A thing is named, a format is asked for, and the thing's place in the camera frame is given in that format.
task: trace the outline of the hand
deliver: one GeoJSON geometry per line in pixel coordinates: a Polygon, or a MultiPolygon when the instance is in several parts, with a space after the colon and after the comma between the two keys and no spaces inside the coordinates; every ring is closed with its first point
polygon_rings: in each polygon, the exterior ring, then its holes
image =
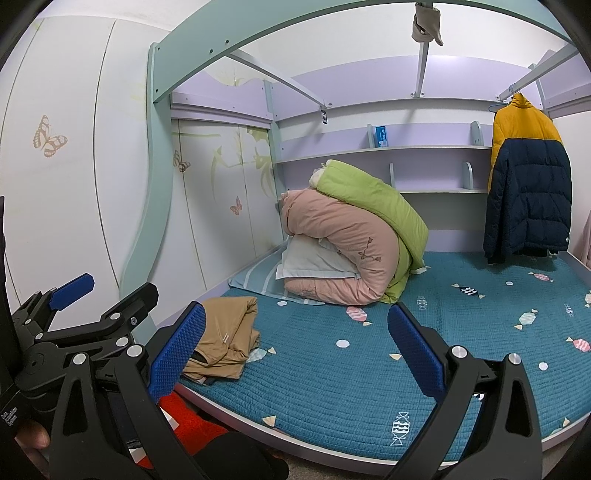
{"type": "Polygon", "coordinates": [[[22,423],[15,438],[17,443],[29,457],[29,460],[49,478],[49,463],[39,452],[40,449],[49,447],[49,434],[40,424],[33,420],[22,423]]]}

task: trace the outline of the blue box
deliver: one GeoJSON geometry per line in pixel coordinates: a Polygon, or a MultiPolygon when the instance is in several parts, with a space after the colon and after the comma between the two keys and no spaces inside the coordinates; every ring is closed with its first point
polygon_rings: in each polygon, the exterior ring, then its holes
{"type": "Polygon", "coordinates": [[[386,127],[375,128],[375,146],[376,147],[387,147],[388,137],[386,135],[386,127]]]}

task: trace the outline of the yellow and navy jacket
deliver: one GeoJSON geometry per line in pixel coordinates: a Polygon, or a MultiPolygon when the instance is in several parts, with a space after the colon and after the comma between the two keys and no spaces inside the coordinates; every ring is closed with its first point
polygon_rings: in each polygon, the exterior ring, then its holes
{"type": "Polygon", "coordinates": [[[569,246],[569,157],[552,120],[517,93],[497,112],[486,207],[487,258],[569,246]]]}

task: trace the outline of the gray cloth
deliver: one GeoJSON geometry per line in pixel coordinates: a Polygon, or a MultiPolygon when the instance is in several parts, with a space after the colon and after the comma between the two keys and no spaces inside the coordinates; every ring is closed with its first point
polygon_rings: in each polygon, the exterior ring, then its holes
{"type": "Polygon", "coordinates": [[[428,8],[416,4],[416,14],[413,21],[413,39],[419,43],[435,41],[443,46],[441,32],[441,12],[437,8],[428,8]]]}

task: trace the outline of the striped pillowcase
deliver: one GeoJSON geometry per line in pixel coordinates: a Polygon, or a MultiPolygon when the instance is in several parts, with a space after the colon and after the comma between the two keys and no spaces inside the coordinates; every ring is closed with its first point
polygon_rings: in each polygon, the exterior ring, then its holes
{"type": "Polygon", "coordinates": [[[254,293],[279,300],[305,303],[306,305],[324,305],[321,301],[303,299],[285,289],[283,279],[276,280],[277,267],[281,263],[281,255],[287,248],[283,245],[271,255],[257,260],[250,267],[245,268],[228,282],[231,287],[241,288],[254,293]]]}

